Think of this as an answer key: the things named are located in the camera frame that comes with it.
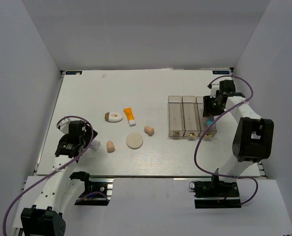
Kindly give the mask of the pink teal gradient spray bottle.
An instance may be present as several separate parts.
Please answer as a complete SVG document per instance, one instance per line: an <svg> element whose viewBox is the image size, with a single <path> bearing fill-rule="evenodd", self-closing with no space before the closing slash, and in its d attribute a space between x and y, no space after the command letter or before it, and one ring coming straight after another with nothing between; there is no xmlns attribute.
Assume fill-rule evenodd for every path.
<svg viewBox="0 0 292 236"><path fill-rule="evenodd" d="M206 125L207 126L210 126L213 122L214 122L214 117L213 116L206 118Z"/></svg>

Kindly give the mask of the white spray bottle clear cap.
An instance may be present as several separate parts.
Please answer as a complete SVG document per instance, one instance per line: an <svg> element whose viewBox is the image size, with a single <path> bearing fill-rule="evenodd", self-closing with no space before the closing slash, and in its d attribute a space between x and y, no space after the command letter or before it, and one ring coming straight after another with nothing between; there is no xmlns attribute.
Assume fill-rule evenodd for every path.
<svg viewBox="0 0 292 236"><path fill-rule="evenodd" d="M91 144L90 144L90 148L91 148L92 150L98 150L99 147L100 147L100 145L101 145L100 141L98 141L98 140L93 140L93 141L91 142Z"/></svg>

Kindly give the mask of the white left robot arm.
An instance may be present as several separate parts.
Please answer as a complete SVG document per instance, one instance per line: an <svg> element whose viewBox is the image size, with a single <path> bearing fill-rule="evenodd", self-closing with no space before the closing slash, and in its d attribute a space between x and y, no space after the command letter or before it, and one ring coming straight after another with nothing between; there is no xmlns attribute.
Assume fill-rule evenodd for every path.
<svg viewBox="0 0 292 236"><path fill-rule="evenodd" d="M53 163L54 174L46 179L40 195L21 213L26 236L62 236L66 231L64 212L80 196L92 192L90 174L75 171L81 155L90 147L97 132L86 120L63 119L58 128L65 128L58 142Z"/></svg>

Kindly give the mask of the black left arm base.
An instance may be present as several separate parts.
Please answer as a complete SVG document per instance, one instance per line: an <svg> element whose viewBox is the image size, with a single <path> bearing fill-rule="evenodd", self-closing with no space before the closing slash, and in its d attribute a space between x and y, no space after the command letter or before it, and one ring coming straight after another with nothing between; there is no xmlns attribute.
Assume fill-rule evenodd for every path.
<svg viewBox="0 0 292 236"><path fill-rule="evenodd" d="M76 200L75 205L107 206L109 204L113 191L113 179L91 177L86 172L73 172L70 179L78 179L84 186L84 192Z"/></svg>

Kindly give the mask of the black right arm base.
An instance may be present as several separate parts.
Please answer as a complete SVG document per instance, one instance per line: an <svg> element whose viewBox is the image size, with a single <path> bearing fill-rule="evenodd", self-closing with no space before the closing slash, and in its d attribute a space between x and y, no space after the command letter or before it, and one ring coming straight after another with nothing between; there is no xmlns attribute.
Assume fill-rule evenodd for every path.
<svg viewBox="0 0 292 236"><path fill-rule="evenodd" d="M214 184L212 181L192 181L195 209L241 208L236 182Z"/></svg>

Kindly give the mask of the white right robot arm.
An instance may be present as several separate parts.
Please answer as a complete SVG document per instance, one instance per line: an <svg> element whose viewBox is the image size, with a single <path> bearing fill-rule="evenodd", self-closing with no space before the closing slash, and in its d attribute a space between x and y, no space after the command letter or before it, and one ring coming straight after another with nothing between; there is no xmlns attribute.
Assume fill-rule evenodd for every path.
<svg viewBox="0 0 292 236"><path fill-rule="evenodd" d="M224 195L228 183L235 182L249 166L268 159L271 154L274 122L258 115L250 106L249 99L237 92L232 80L209 84L210 95L203 97L203 116L209 122L212 118L229 111L237 122L233 139L232 156L215 173L218 179L210 185L216 196Z"/></svg>

